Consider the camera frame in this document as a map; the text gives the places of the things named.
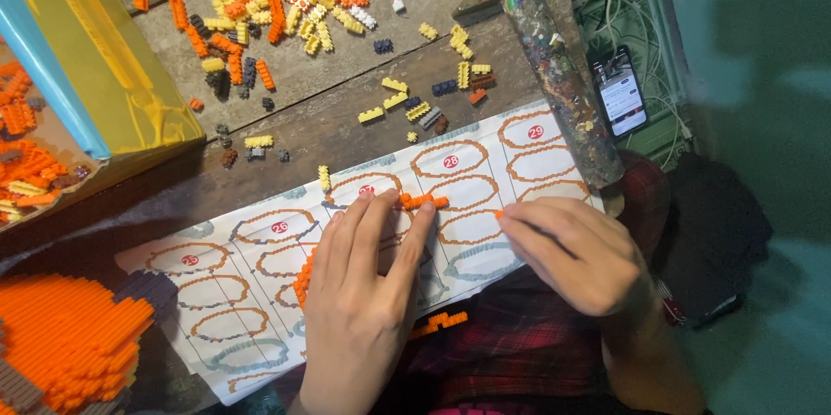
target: phone screen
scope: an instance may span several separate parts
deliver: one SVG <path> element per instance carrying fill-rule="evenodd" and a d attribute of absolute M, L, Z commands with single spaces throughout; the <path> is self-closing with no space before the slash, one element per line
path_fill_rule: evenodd
<path fill-rule="evenodd" d="M 643 96 L 627 48 L 620 47 L 611 59 L 594 63 L 592 73 L 612 134 L 622 135 L 647 122 Z"/>

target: red number circle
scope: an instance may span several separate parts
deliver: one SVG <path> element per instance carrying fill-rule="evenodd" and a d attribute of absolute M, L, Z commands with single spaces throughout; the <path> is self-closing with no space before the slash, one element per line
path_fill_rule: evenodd
<path fill-rule="evenodd" d="M 456 165 L 459 165 L 459 157 L 455 155 L 447 155 L 444 158 L 444 167 L 445 168 L 453 168 Z"/>
<path fill-rule="evenodd" d="M 192 254 L 182 257 L 182 264 L 194 266 L 200 263 L 200 259 Z"/>
<path fill-rule="evenodd" d="M 271 231 L 275 233 L 283 233 L 286 230 L 288 230 L 288 224 L 285 222 L 277 222 L 271 226 Z"/>
<path fill-rule="evenodd" d="M 543 127 L 541 125 L 534 125 L 531 126 L 531 129 L 528 130 L 528 137 L 531 139 L 539 139 L 543 136 Z"/>

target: red plaid fabric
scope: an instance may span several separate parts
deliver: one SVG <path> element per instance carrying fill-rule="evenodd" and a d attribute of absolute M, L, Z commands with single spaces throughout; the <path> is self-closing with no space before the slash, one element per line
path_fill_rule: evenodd
<path fill-rule="evenodd" d="M 660 167 L 621 151 L 618 219 L 649 261 L 669 210 Z M 527 266 L 436 313 L 465 311 L 468 321 L 410 341 L 374 412 L 426 413 L 483 396 L 576 397 L 608 390 L 597 325 L 577 313 Z M 427 317 L 416 323 L 426 323 Z M 275 388 L 290 401 L 304 367 Z"/>

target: wood plank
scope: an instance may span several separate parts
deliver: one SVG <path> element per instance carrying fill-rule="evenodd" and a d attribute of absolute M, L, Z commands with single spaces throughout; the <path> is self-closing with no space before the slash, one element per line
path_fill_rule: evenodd
<path fill-rule="evenodd" d="M 581 50 L 569 1 L 548 1 L 556 6 L 560 32 L 570 50 Z M 466 100 L 466 92 L 431 96 L 430 85 L 454 75 L 459 61 L 448 39 L 441 39 L 232 134 L 238 149 L 247 135 L 274 135 L 275 147 L 291 153 L 288 164 L 281 164 L 271 151 L 265 161 L 239 161 L 226 171 L 219 163 L 222 148 L 208 144 L 23 225 L 13 238 L 0 236 L 0 273 L 64 273 L 114 288 L 126 276 L 112 260 L 119 251 L 300 186 L 317 177 L 319 164 L 339 171 L 407 146 L 405 134 L 413 126 L 403 108 L 394 108 L 374 124 L 358 123 L 358 112 L 378 106 L 391 94 L 380 87 L 386 76 L 406 81 L 411 95 L 440 106 L 452 130 L 542 96 L 506 17 L 493 17 L 468 31 L 478 61 L 493 65 L 498 82 L 476 107 Z M 573 59 L 587 71 L 582 53 L 573 53 Z M 422 140 L 431 136 L 416 128 Z M 140 376 L 132 388 L 129 412 L 193 412 L 217 401 L 201 378 L 189 375 L 158 328 L 145 333 L 141 344 Z"/>
<path fill-rule="evenodd" d="M 184 1 L 188 14 L 216 17 L 210 0 Z M 401 15 L 392 10 L 392 1 L 370 0 L 367 11 L 377 19 L 378 28 L 367 32 L 364 37 L 348 32 L 329 15 L 326 23 L 335 44 L 335 51 L 331 54 L 320 51 L 316 57 L 309 57 L 303 50 L 303 39 L 298 36 L 283 36 L 277 45 L 268 43 L 265 37 L 252 41 L 244 56 L 265 60 L 277 83 L 277 91 L 269 92 L 259 82 L 248 100 L 240 99 L 236 89 L 232 88 L 227 102 L 216 99 L 204 83 L 201 60 L 193 52 L 188 38 L 174 28 L 168 6 L 151 9 L 147 14 L 137 16 L 135 22 L 182 96 L 186 100 L 198 97 L 204 102 L 205 108 L 197 118 L 212 136 L 217 123 L 223 122 L 232 129 L 239 129 L 265 117 L 267 113 L 262 108 L 262 97 L 272 97 L 276 110 L 279 110 L 425 46 L 428 41 L 418 33 L 422 22 L 429 23 L 440 34 L 446 35 L 454 25 L 451 9 L 460 0 L 403 0 L 407 9 Z M 382 38 L 393 41 L 393 53 L 378 55 L 374 52 L 372 42 Z M 476 49 L 483 45 L 473 43 L 471 46 Z"/>

